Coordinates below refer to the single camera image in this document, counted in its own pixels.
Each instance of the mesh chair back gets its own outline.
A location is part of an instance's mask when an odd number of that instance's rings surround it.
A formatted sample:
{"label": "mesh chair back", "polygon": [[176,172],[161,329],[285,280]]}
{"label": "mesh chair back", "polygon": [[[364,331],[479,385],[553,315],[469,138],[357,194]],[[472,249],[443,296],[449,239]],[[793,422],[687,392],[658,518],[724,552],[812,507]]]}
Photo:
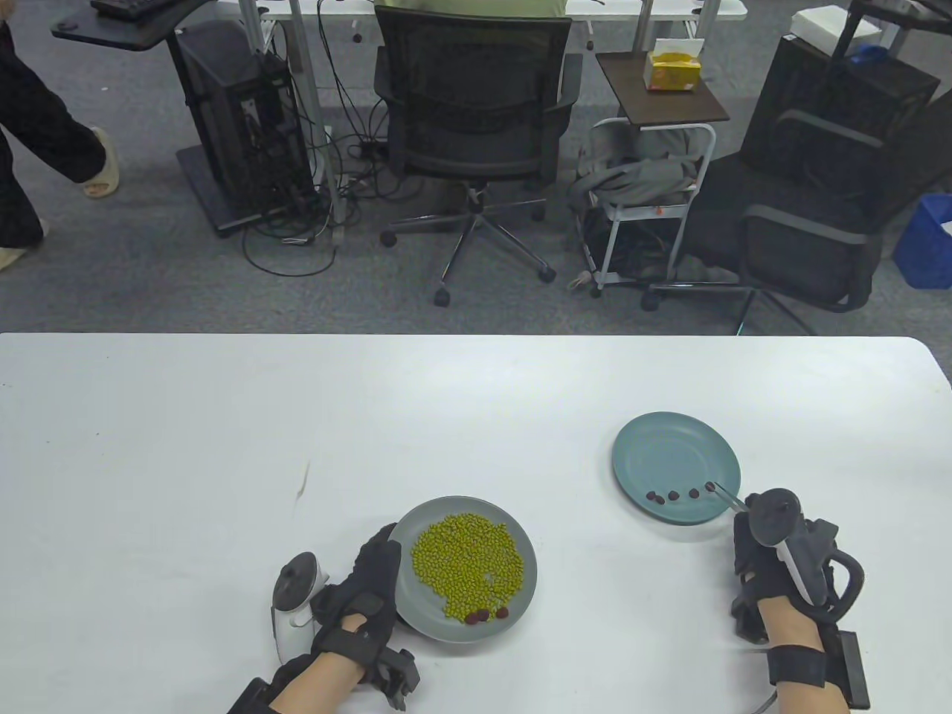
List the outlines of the mesh chair back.
{"label": "mesh chair back", "polygon": [[396,105],[391,166],[487,180],[535,173],[571,19],[375,10]]}

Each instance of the wooden tabletop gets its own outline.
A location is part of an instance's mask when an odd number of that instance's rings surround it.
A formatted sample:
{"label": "wooden tabletop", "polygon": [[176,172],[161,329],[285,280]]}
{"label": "wooden tabletop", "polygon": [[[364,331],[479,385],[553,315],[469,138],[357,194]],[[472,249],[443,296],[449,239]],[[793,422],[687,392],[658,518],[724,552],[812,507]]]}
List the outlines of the wooden tabletop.
{"label": "wooden tabletop", "polygon": [[101,14],[84,0],[79,10],[54,22],[50,31],[62,40],[142,52],[166,40],[180,22],[207,2],[210,0],[180,0],[138,22],[127,22]]}
{"label": "wooden tabletop", "polygon": [[648,91],[644,52],[599,52],[595,56],[632,124],[658,127],[730,119],[704,80],[694,91]]}

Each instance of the slipper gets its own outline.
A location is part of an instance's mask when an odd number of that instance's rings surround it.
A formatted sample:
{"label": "slipper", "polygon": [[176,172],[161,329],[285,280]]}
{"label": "slipper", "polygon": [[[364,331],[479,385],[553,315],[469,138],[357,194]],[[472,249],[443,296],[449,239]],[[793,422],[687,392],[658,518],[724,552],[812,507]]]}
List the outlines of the slipper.
{"label": "slipper", "polygon": [[119,188],[119,157],[109,135],[98,127],[91,128],[106,150],[106,163],[103,170],[83,184],[83,192],[88,198],[106,198]]}
{"label": "slipper", "polygon": [[[46,238],[50,234],[50,224],[41,218],[40,226],[43,227],[43,237]],[[9,268],[28,250],[29,248],[0,248],[0,270]]]}

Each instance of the white vr controller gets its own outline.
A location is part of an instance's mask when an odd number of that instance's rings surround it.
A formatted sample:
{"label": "white vr controller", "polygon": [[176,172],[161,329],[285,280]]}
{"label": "white vr controller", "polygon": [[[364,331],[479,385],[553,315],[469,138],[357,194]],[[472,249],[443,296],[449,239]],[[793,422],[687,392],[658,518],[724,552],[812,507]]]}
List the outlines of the white vr controller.
{"label": "white vr controller", "polygon": [[281,568],[271,596],[271,630],[281,664],[310,652],[318,628],[310,601],[328,577],[313,553],[299,553]]}

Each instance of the white box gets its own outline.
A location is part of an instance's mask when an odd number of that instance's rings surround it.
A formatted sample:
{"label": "white box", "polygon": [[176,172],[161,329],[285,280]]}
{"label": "white box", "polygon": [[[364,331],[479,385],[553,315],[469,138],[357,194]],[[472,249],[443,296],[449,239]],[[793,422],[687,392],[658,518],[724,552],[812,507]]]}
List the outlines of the white box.
{"label": "white box", "polygon": [[[843,28],[846,27],[846,10],[838,5],[800,10],[790,21],[790,31],[804,42],[825,54],[833,54]],[[860,26],[849,43],[846,54],[853,54],[860,45],[879,45],[883,31],[872,23],[860,20]]]}

